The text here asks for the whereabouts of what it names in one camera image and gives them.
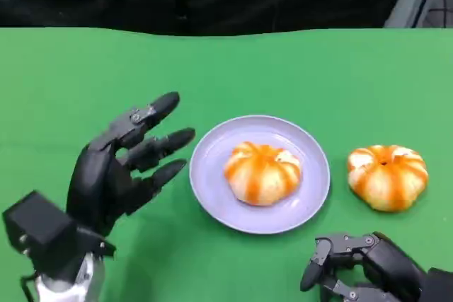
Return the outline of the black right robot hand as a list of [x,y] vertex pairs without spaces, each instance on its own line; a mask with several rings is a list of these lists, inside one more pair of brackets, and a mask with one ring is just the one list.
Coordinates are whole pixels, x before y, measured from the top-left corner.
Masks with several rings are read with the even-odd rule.
[[[300,281],[300,290],[320,287],[320,300],[418,301],[427,277],[395,242],[380,232],[363,236],[336,233],[315,238],[316,250]],[[337,271],[361,266],[366,282],[349,286]]]

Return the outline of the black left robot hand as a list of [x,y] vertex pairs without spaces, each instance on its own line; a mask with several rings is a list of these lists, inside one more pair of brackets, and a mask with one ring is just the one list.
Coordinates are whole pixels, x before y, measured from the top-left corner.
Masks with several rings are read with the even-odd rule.
[[187,146],[195,130],[187,127],[161,138],[145,135],[179,102],[179,93],[172,91],[128,110],[81,150],[69,184],[68,215],[106,237],[121,216],[135,213],[160,193],[187,163],[160,161]]

